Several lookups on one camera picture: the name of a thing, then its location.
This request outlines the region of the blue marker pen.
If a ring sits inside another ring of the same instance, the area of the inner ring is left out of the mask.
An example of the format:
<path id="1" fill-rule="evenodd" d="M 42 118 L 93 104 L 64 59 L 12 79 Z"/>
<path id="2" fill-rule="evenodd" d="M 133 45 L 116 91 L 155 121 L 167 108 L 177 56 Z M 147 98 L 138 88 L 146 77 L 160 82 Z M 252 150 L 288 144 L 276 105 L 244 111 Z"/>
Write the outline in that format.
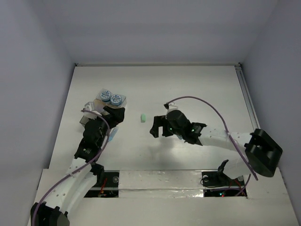
<path id="1" fill-rule="evenodd" d="M 109 142 L 112 141 L 116 135 L 116 133 L 118 132 L 118 127 L 114 127 L 113 129 L 111 129 L 110 131 L 110 136 L 109 136 Z"/>

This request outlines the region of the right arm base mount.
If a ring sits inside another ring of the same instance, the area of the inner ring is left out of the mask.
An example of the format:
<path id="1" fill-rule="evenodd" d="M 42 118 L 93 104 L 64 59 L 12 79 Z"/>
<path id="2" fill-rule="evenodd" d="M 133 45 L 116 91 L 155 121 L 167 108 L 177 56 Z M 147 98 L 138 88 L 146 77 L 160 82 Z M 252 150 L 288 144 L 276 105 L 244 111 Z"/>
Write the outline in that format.
<path id="1" fill-rule="evenodd" d="M 247 197 L 244 178 L 239 181 L 223 173 L 227 162 L 223 161 L 216 171 L 202 171 L 200 184 L 204 197 Z"/>

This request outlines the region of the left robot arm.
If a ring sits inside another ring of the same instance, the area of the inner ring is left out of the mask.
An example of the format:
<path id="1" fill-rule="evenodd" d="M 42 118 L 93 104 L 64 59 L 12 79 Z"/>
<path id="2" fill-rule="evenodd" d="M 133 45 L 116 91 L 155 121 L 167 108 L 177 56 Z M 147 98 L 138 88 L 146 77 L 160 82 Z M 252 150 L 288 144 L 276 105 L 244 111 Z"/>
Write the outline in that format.
<path id="1" fill-rule="evenodd" d="M 125 108 L 105 106 L 99 113 L 82 109 L 84 132 L 65 176 L 54 184 L 31 208 L 32 226 L 68 226 L 69 215 L 93 186 L 103 186 L 103 165 L 97 163 L 107 146 L 111 130 L 123 122 Z"/>

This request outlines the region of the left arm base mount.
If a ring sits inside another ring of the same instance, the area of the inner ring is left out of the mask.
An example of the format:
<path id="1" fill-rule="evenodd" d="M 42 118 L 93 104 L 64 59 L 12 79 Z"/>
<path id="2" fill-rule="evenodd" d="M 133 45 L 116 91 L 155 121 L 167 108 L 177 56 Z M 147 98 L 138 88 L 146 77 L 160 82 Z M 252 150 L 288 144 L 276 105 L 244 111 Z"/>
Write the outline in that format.
<path id="1" fill-rule="evenodd" d="M 102 182 L 97 182 L 84 196 L 85 198 L 118 198 L 119 171 L 105 171 Z"/>

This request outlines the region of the blue splash label jar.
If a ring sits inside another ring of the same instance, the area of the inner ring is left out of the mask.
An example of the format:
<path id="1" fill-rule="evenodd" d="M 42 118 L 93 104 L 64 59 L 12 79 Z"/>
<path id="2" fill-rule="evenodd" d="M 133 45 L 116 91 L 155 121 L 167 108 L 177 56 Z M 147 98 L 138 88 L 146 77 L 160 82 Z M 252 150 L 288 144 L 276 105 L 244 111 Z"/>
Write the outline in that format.
<path id="1" fill-rule="evenodd" d="M 110 102 L 112 93 L 107 89 L 102 89 L 97 98 L 103 102 Z"/>

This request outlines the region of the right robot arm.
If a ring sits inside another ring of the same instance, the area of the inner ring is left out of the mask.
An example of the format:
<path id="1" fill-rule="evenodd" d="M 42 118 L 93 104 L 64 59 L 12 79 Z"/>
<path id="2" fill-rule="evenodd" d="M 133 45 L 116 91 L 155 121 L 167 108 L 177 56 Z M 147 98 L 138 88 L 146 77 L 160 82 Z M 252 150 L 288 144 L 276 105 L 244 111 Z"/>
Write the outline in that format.
<path id="1" fill-rule="evenodd" d="M 216 173 L 217 181 L 226 185 L 234 178 L 248 174 L 263 177 L 274 176 L 283 150 L 264 130 L 255 129 L 251 133 L 228 132 L 215 129 L 204 123 L 190 122 L 179 110 L 171 110 L 162 116 L 155 116 L 150 134 L 159 137 L 176 135 L 186 143 L 200 146 L 212 146 L 238 153 L 235 161 L 224 160 Z"/>

